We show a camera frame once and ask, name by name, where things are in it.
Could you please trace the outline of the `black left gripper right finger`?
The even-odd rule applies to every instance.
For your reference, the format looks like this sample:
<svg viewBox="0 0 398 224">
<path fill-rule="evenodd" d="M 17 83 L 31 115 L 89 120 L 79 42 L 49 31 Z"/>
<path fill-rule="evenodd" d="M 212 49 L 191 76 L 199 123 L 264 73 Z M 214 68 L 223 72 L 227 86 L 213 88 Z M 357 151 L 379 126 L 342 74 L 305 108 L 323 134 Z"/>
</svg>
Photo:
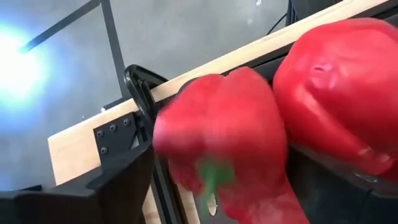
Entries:
<svg viewBox="0 0 398 224">
<path fill-rule="evenodd" d="M 398 224 L 398 193 L 354 185 L 293 147 L 287 175 L 310 224 Z"/>
</svg>

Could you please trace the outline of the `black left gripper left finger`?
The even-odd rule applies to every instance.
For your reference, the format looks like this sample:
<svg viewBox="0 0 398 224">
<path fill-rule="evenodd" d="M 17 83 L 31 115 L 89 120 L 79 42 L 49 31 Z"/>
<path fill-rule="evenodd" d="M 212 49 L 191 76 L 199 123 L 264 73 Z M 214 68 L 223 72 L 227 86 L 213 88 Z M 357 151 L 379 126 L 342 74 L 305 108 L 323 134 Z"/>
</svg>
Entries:
<svg viewBox="0 0 398 224">
<path fill-rule="evenodd" d="M 153 168 L 137 147 L 46 191 L 0 192 L 0 224 L 142 224 Z"/>
</svg>

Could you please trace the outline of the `red bell pepper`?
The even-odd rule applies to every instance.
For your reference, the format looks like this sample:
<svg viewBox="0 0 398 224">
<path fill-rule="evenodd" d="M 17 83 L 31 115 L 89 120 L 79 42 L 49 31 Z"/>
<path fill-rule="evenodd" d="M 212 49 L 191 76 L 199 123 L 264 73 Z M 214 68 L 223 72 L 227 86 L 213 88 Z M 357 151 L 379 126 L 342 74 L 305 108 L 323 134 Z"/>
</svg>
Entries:
<svg viewBox="0 0 398 224">
<path fill-rule="evenodd" d="M 273 91 L 291 140 L 398 182 L 398 27 L 345 19 L 301 35 Z"/>
<path fill-rule="evenodd" d="M 216 195 L 239 224 L 309 224 L 285 172 L 273 92 L 253 69 L 189 83 L 157 115 L 153 146 L 176 183 L 205 200 Z"/>
</svg>

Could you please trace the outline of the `grey plastic basket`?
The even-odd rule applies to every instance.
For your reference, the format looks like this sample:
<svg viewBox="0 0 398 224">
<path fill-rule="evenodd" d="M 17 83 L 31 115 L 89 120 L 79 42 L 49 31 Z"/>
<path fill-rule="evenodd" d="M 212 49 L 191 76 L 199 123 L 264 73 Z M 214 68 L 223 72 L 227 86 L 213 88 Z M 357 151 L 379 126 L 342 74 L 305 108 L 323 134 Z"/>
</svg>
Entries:
<svg viewBox="0 0 398 224">
<path fill-rule="evenodd" d="M 212 73 L 207 74 L 207 75 L 211 75 L 211 74 L 219 74 L 219 73 L 212 72 Z M 267 82 L 270 85 L 270 88 L 271 88 L 271 90 L 273 92 L 273 95 L 274 95 L 274 99 L 275 99 L 276 105 L 278 107 L 277 100 L 275 98 L 275 94 L 274 94 L 274 91 L 273 91 L 273 80 L 271 82 L 269 82 L 269 81 L 267 81 Z M 150 123 L 151 123 L 151 128 L 152 128 L 152 135 L 154 137 L 155 121 L 157 119 L 157 115 L 160 112 L 154 113 L 152 111 L 152 108 L 150 107 L 150 100 L 152 98 L 151 95 L 146 95 L 146 96 L 143 96 L 143 97 L 138 95 L 138 91 L 139 91 L 139 89 L 142 86 L 142 82 L 140 82 L 136 78 L 136 74 L 135 74 L 134 70 L 128 71 L 128 73 L 126 74 L 126 77 L 125 77 L 125 82 L 126 82 L 126 85 L 129 88 L 130 92 L 131 92 L 132 97 L 134 98 L 134 101 L 136 102 L 137 107 L 140 108 L 143 111 L 143 113 L 145 114 L 145 116 L 147 118 L 149 118 Z M 325 156 L 325 155 L 316 153 L 315 151 L 313 151 L 313 150 L 311 150 L 311 149 L 309 149 L 307 147 L 299 146 L 298 144 L 294 143 L 291 140 L 290 135 L 288 133 L 288 130 L 287 130 L 286 126 L 285 126 L 285 121 L 284 121 L 283 116 L 280 113 L 279 107 L 278 107 L 278 111 L 279 111 L 279 114 L 280 114 L 280 116 L 281 116 L 281 118 L 283 120 L 285 133 L 286 133 L 286 136 L 287 136 L 287 143 L 288 143 L 288 157 L 287 157 L 287 162 L 286 162 L 286 165 L 285 165 L 286 174 L 287 174 L 287 164 L 288 164 L 288 159 L 289 159 L 289 149 L 291 147 L 293 147 L 293 148 L 299 150 L 300 152 L 304 153 L 305 155 L 307 155 L 308 157 L 310 157 L 314 161 L 317 161 L 317 162 L 323 164 L 326 168 L 332 170 L 333 172 L 336 172 L 338 175 L 340 175 L 340 176 L 342 176 L 344 178 L 348 178 L 350 181 L 352 181 L 352 183 L 354 183 L 354 185 L 358 185 L 361 188 L 372 188 L 372 189 L 375 189 L 376 192 L 378 192 L 378 194 L 380 194 L 381 196 L 385 196 L 385 197 L 387 197 L 387 196 L 392 197 L 396 193 L 398 193 L 398 190 L 397 190 L 398 182 L 396 182 L 396 181 L 387 180 L 387 179 L 385 179 L 383 177 L 367 174 L 367 173 L 365 173 L 363 171 L 360 171 L 357 168 L 355 168 L 355 167 L 353 167 L 353 166 L 351 166 L 351 165 L 349 165 L 349 164 L 347 164 L 345 162 L 341 162 L 341 161 L 339 161 L 337 159 L 334 159 L 334 158 L 332 158 L 330 156 Z"/>
</svg>

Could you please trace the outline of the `black screwed corner bracket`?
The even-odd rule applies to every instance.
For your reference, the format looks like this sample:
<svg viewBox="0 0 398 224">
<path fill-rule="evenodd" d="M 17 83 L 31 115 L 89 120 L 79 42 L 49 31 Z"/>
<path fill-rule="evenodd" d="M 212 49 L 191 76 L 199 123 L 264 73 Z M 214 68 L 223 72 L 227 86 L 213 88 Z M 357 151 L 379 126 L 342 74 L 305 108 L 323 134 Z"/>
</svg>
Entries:
<svg viewBox="0 0 398 224">
<path fill-rule="evenodd" d="M 93 134 L 102 164 L 148 140 L 140 112 L 128 113 L 98 126 Z"/>
</svg>

